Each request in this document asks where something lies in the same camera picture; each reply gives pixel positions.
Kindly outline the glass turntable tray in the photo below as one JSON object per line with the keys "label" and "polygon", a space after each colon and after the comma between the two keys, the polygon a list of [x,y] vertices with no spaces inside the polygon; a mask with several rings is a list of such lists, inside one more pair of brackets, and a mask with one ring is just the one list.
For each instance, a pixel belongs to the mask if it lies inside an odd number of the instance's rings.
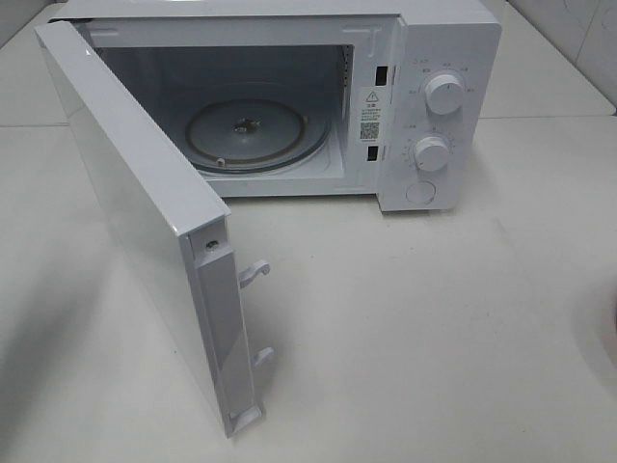
{"label": "glass turntable tray", "polygon": [[276,171],[311,157],[328,140],[329,104],[280,84],[217,86],[185,128],[187,157],[216,175]]}

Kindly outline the white microwave oven body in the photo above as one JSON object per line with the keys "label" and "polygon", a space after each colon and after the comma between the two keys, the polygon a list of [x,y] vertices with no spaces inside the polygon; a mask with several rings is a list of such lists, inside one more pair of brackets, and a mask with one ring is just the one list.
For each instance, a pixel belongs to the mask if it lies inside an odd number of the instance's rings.
{"label": "white microwave oven body", "polygon": [[[71,23],[218,196],[371,195],[384,212],[450,209],[460,197],[501,27],[478,1],[69,1],[46,23]],[[464,80],[462,106],[432,113],[427,78]],[[185,128],[217,86],[280,84],[329,104],[328,140],[276,171],[226,176],[187,157]],[[361,87],[385,86],[380,142],[358,139]],[[448,164],[421,171],[414,146],[450,147]],[[408,187],[436,186],[430,204]]]}

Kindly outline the white warning label sticker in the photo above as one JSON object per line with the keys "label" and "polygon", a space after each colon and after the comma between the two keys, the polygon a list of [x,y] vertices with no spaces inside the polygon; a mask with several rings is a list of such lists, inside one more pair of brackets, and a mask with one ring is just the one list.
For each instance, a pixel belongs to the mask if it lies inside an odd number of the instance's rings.
{"label": "white warning label sticker", "polygon": [[357,103],[358,139],[361,142],[381,141],[386,107],[385,86],[361,87]]}

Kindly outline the white dial knob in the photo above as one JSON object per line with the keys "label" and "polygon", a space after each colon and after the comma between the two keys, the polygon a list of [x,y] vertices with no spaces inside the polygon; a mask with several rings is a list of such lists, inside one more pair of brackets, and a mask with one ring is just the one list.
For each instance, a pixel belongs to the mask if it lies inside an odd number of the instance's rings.
{"label": "white dial knob", "polygon": [[428,109],[434,114],[445,116],[462,106],[465,83],[455,71],[443,69],[427,78],[423,92]]}
{"label": "white dial knob", "polygon": [[414,146],[416,166],[424,172],[437,172],[445,167],[450,160],[450,147],[438,136],[428,136]]}

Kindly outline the round white door button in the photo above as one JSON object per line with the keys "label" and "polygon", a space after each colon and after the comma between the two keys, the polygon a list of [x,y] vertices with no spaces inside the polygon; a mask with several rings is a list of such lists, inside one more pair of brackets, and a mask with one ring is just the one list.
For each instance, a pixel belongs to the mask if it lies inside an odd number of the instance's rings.
{"label": "round white door button", "polygon": [[430,204],[436,196],[436,186],[428,180],[419,180],[411,184],[406,191],[406,198],[414,204]]}

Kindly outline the white microwave door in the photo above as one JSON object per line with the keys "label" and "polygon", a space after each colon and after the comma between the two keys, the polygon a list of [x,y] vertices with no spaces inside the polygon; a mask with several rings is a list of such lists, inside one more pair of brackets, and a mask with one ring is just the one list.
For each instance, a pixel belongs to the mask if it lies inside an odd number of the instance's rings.
{"label": "white microwave door", "polygon": [[267,274],[235,265],[229,210],[69,22],[36,30],[97,201],[113,236],[227,436],[262,414],[240,291]]}

